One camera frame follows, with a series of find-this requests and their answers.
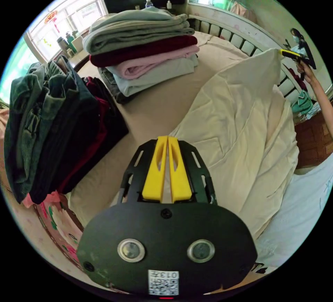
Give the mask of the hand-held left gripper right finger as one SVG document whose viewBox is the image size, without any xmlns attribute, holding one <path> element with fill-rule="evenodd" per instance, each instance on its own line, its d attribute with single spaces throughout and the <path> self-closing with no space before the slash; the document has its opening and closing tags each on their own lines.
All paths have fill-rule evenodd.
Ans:
<svg viewBox="0 0 333 302">
<path fill-rule="evenodd" d="M 168 151 L 172 203 L 189 201 L 192 197 L 192 190 L 177 138 L 168 137 Z"/>
</svg>

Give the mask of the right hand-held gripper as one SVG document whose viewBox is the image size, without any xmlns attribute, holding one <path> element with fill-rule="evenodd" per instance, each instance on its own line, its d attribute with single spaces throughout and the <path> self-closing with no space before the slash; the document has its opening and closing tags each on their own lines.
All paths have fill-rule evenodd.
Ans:
<svg viewBox="0 0 333 302">
<path fill-rule="evenodd" d="M 305 62 L 308 66 L 309 62 L 308 59 L 306 57 L 304 57 L 301 54 L 298 54 L 296 52 L 290 51 L 290 50 L 286 50 L 286 49 L 280 49 L 280 54 L 285 57 L 285 58 L 290 58 L 290 59 L 295 59 L 295 62 L 297 63 L 298 61 L 303 61 Z"/>
</svg>

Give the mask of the person's right hand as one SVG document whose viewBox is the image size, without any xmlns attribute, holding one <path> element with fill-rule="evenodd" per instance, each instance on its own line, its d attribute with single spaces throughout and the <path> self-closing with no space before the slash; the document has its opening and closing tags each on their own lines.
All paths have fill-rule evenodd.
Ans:
<svg viewBox="0 0 333 302">
<path fill-rule="evenodd" d="M 297 66 L 297 70 L 298 72 L 304 76 L 304 79 L 311 85 L 315 85 L 317 84 L 318 80 L 316 78 L 316 76 L 314 75 L 312 69 L 310 68 L 310 66 L 308 66 L 305 62 L 298 61 L 296 63 Z"/>
</svg>

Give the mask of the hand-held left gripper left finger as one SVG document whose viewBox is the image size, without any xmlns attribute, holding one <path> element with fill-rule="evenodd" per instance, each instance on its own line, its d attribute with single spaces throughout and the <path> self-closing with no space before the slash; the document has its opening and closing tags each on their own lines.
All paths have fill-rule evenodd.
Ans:
<svg viewBox="0 0 333 302">
<path fill-rule="evenodd" d="M 157 138 L 152 160 L 146 176 L 142 197 L 146 201 L 162 201 L 168 136 Z"/>
</svg>

